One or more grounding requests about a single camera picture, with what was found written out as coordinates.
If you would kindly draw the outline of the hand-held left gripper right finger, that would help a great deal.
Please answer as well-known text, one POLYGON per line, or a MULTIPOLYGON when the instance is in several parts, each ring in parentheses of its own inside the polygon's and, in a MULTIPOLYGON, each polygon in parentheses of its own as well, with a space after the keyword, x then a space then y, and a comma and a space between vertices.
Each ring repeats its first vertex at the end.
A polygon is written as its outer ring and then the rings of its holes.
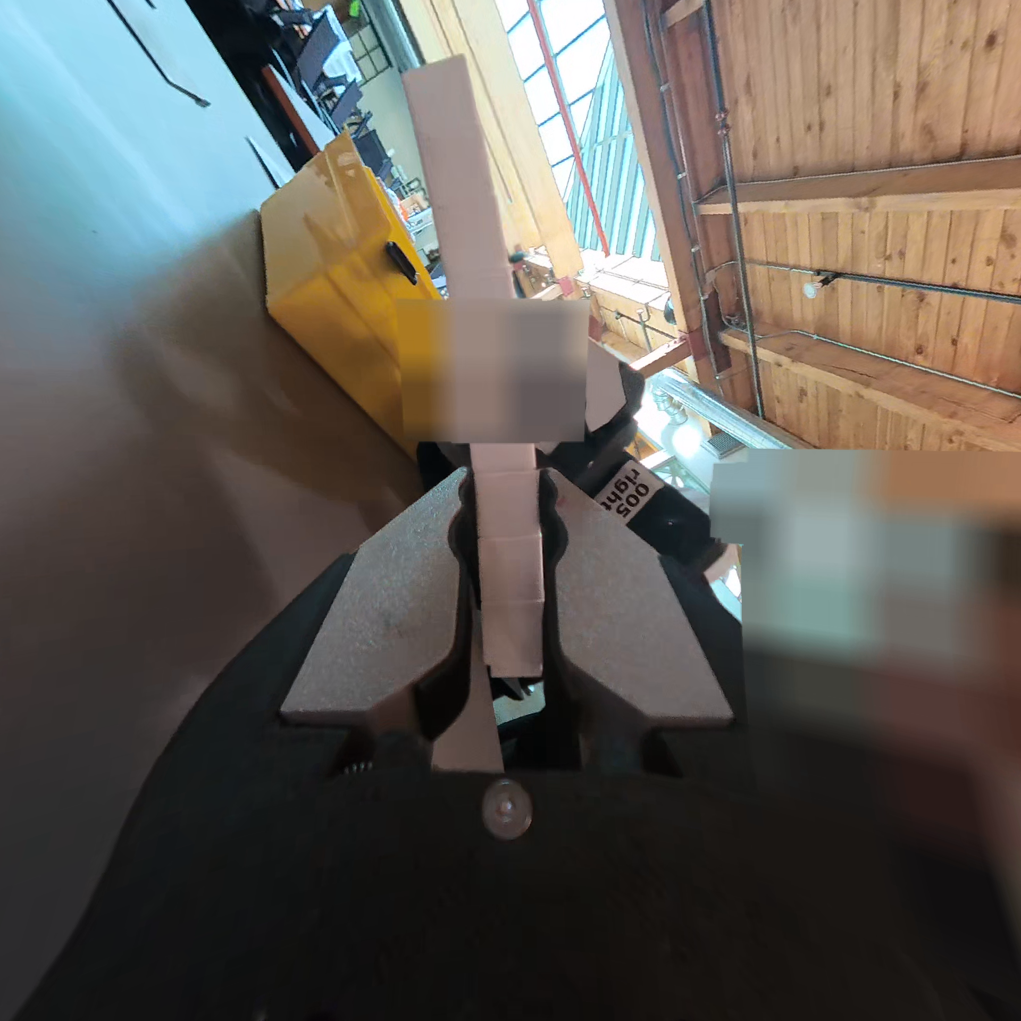
POLYGON ((654 549, 553 468, 555 650, 585 725, 728 725, 729 704, 654 549))

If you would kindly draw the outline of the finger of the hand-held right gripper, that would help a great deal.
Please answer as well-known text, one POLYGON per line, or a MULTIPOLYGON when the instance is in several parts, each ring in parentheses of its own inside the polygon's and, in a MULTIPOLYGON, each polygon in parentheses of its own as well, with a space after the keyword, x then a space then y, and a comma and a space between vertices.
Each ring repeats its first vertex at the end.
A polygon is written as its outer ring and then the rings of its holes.
POLYGON ((588 344, 586 369, 586 431, 596 434, 607 425, 630 422, 645 395, 645 378, 597 343, 588 344))

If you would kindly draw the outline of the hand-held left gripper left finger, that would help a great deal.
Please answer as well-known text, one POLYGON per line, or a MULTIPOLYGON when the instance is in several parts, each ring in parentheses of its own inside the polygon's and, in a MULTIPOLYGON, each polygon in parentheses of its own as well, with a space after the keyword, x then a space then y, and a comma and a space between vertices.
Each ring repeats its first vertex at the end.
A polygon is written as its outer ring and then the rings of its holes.
POLYGON ((466 707, 472 589, 461 467, 367 540, 280 708, 294 725, 434 741, 466 707))

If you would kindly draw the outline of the long white block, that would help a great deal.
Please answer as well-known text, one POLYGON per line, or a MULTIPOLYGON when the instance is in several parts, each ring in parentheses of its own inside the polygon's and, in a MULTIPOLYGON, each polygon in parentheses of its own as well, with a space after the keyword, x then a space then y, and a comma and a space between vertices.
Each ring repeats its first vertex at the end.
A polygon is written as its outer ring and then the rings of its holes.
POLYGON ((543 670, 544 568, 523 329, 465 55, 403 76, 445 271, 438 440, 466 444, 475 487, 482 652, 491 675, 543 670))

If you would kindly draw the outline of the yellow plastic bin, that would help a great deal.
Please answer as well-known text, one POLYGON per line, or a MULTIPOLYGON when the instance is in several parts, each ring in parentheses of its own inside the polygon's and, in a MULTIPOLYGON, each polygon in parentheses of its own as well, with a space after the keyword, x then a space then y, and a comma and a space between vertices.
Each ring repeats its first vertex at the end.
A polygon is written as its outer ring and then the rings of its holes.
POLYGON ((339 134, 261 208, 270 317, 406 454, 397 303, 438 300, 391 198, 339 134))

